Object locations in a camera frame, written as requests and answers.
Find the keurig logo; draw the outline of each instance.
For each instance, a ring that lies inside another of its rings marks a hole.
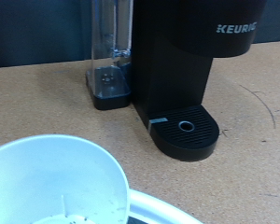
[[[256,22],[244,25],[221,25],[217,26],[217,33],[222,34],[240,34],[254,31],[256,28]]]

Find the dark wall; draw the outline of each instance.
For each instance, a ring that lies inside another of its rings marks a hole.
[[[0,67],[90,58],[90,2],[0,0]],[[270,41],[280,41],[280,0],[268,0],[255,39]]]
[[[83,59],[79,0],[0,0],[0,67]]]
[[[280,0],[268,0],[255,43],[280,41]]]

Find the black coffee maker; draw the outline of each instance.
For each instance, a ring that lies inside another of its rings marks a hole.
[[[213,58],[249,50],[265,2],[133,1],[133,103],[166,155],[198,161],[212,154],[219,129],[202,100]]]

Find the countertop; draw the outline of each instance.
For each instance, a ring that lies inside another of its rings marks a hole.
[[[214,59],[203,105],[220,136],[213,155],[162,154],[133,105],[98,111],[85,85],[90,62],[0,68],[0,145],[65,133],[93,141],[123,167],[132,189],[203,223],[280,224],[280,42]]]

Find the drip tray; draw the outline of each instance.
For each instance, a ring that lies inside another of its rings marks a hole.
[[[219,129],[202,105],[149,116],[148,131],[156,146],[181,161],[199,161],[214,151]]]

